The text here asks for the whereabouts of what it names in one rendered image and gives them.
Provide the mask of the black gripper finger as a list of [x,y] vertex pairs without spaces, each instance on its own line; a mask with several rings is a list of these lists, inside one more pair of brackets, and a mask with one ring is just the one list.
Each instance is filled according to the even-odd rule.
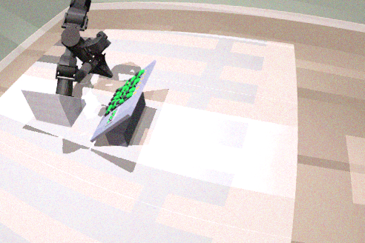
[[108,70],[110,73],[111,73],[111,75],[113,75],[112,74],[112,72],[111,72],[111,69],[109,69],[109,67],[107,66],[107,62],[106,62],[106,60],[105,60],[105,54],[101,57],[101,62],[102,62],[102,66],[103,67],[105,67],[106,68],[106,70]]
[[102,66],[101,60],[99,60],[96,63],[96,65],[91,69],[91,71],[88,74],[90,74],[90,73],[96,74],[96,75],[101,75],[101,76],[106,76],[108,78],[112,77],[111,73],[108,70],[106,70],[105,67]]

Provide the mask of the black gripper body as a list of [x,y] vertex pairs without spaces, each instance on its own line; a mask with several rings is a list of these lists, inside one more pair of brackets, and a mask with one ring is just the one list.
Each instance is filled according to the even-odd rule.
[[[111,42],[109,40],[106,39],[106,41],[108,41],[108,45],[106,45],[104,47],[104,50],[106,48],[108,48],[109,45],[111,44]],[[81,62],[82,62],[82,66],[79,68],[79,71],[77,73],[75,73],[75,75],[74,75],[74,80],[78,83],[80,83],[80,81],[83,80],[83,78],[91,71],[91,69],[101,59],[101,57],[103,56],[102,52],[104,51],[103,50],[101,52],[94,53],[92,57],[87,56],[82,47],[82,45],[84,43],[85,43],[85,45],[88,44],[87,39],[81,40],[80,43],[78,43],[76,45],[76,47],[74,48],[74,50],[72,51],[72,53],[73,53],[72,57],[73,58],[78,57],[78,59],[81,60]]]

